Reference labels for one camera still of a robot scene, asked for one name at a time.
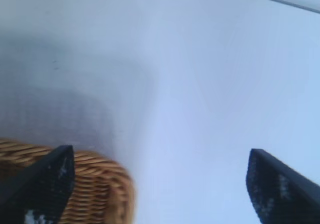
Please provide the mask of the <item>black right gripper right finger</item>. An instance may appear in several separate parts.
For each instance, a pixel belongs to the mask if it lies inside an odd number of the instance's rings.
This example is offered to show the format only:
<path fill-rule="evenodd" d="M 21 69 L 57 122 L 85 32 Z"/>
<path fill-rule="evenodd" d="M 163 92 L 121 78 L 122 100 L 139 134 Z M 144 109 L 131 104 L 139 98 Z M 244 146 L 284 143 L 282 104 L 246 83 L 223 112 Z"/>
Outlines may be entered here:
<path fill-rule="evenodd" d="M 319 185 L 263 149 L 251 149 L 246 174 L 261 223 L 319 223 Z"/>

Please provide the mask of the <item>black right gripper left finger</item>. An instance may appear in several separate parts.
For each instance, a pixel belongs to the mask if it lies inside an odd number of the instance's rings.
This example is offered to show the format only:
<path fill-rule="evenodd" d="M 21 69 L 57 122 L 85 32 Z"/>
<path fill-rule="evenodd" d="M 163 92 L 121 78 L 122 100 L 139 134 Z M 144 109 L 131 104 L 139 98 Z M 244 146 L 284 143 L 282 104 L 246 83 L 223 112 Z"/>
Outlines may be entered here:
<path fill-rule="evenodd" d="M 59 223 L 73 192 L 73 147 L 62 145 L 0 183 L 1 223 Z"/>

